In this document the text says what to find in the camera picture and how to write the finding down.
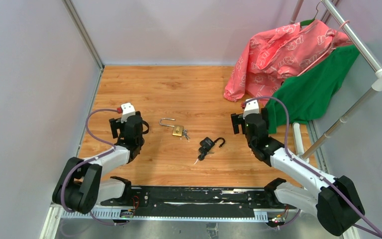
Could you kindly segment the black-headed key bunch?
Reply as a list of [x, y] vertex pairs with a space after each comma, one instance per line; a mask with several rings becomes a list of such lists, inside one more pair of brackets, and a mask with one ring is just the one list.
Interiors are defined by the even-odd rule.
[[198, 149], [199, 151], [199, 156], [197, 157], [197, 160], [195, 161], [194, 165], [197, 164], [199, 161], [203, 161], [204, 158], [208, 155], [208, 154], [213, 154], [213, 152], [210, 152], [209, 150], [207, 149], [204, 149], [203, 147], [200, 147]]

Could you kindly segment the black padlock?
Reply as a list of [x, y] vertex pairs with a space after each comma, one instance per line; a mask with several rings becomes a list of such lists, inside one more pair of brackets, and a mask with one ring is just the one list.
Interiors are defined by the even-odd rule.
[[221, 144], [218, 147], [222, 147], [226, 143], [226, 140], [224, 138], [219, 137], [216, 140], [212, 140], [209, 137], [206, 137], [199, 143], [200, 144], [199, 151], [209, 152], [219, 140], [221, 141]]

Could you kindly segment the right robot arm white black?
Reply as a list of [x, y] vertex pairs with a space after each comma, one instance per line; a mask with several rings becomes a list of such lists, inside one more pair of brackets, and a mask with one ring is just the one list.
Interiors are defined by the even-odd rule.
[[365, 215], [357, 189], [347, 176], [335, 177], [321, 171], [290, 152], [268, 134], [267, 110], [254, 108], [231, 114], [235, 134], [243, 133], [254, 156], [298, 182], [296, 187], [277, 178], [265, 190], [267, 206], [294, 206], [317, 217], [332, 235], [340, 236]]

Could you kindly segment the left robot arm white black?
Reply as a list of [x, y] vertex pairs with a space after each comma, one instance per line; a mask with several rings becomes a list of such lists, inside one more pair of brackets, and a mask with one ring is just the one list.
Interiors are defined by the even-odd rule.
[[117, 140], [98, 155], [81, 159], [68, 159], [52, 194], [52, 202], [61, 205], [67, 212], [89, 213], [95, 205], [114, 199], [126, 206], [132, 201], [131, 182], [112, 176], [103, 181], [102, 177], [113, 169], [131, 163], [140, 154], [144, 145], [144, 130], [148, 123], [140, 112], [123, 114], [110, 119], [112, 136]]

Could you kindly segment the brass padlock steel shackle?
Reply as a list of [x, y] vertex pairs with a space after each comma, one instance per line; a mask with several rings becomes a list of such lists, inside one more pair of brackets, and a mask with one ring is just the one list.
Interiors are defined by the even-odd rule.
[[161, 118], [159, 120], [159, 125], [165, 126], [165, 127], [170, 127], [172, 129], [172, 136], [183, 137], [185, 135], [185, 128], [183, 125], [167, 124], [167, 123], [165, 123], [165, 121], [175, 121], [175, 119]]

